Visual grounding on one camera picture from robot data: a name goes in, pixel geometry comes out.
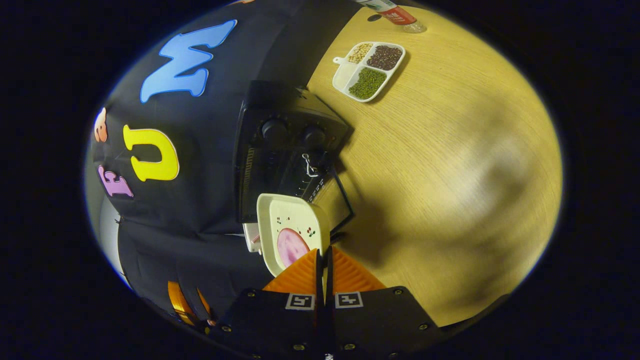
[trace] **ham slice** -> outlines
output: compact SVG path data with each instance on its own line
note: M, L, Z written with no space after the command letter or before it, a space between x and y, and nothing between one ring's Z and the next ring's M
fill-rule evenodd
M297 231L285 228L278 234L278 253L285 267L293 264L309 252L309 246Z

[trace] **white sectioned tray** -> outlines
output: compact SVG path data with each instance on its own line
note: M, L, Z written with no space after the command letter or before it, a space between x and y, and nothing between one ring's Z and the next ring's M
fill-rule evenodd
M286 268L277 244L282 229L296 231L309 250L319 249L320 255L329 247L329 220L317 205L299 197L263 193L258 197L257 214L262 257L273 276L280 275Z
M358 47L358 45L360 44L373 44L373 45L371 46L371 49L369 49L369 52L364 56L364 58L362 58L362 60L359 63L352 63L347 59L349 58L349 55L353 53L356 47ZM377 67L372 67L367 65L367 60L369 60L369 58L376 52L376 47L380 45L395 47L397 49L402 50L402 55L400 55L400 59L398 59L396 66L394 66L394 68L391 70L382 70L382 69L378 69ZM387 84L387 81L389 81L389 79L394 74L394 72L396 72L398 66L400 66L400 63L402 63L402 60L404 59L405 54L406 54L406 51L404 50L404 47L397 44L391 44L389 42L365 41L365 42L360 42L358 44L355 44L351 48L351 50L349 50L349 53L347 54L347 56L345 56L344 58L339 58L339 57L333 58L334 63L340 64L340 67L338 67L338 70L335 71L335 75L333 76L333 87L336 88L338 91L342 92L344 95L347 95L348 97L354 99L355 101L360 101L360 102L371 101L376 96L378 96L380 91ZM373 94L373 96L371 96L368 99L360 99L349 94L349 88L358 82L358 79L360 78L360 71L362 71L362 69L366 67L373 70L380 71L380 72L384 72L387 75L387 78L385 78L384 82L382 82L382 84L377 89L376 93Z

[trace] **bottle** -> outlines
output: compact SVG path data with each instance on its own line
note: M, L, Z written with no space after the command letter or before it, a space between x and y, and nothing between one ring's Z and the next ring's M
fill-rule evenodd
M392 3L389 0L354 0L356 3L366 6L390 22L402 26L407 33L422 33L427 30L415 17L411 16L405 9Z

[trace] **wooden table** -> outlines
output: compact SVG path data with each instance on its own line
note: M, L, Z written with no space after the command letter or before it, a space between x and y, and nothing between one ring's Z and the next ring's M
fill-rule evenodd
M356 217L339 247L387 286L407 286L439 326L476 315L513 291L542 255L562 194L559 142L545 106L510 62L436 13L406 9L428 27L402 32L362 8L309 84L355 132L340 175ZM332 87L356 43L407 50L373 101ZM335 183L317 196L336 224Z

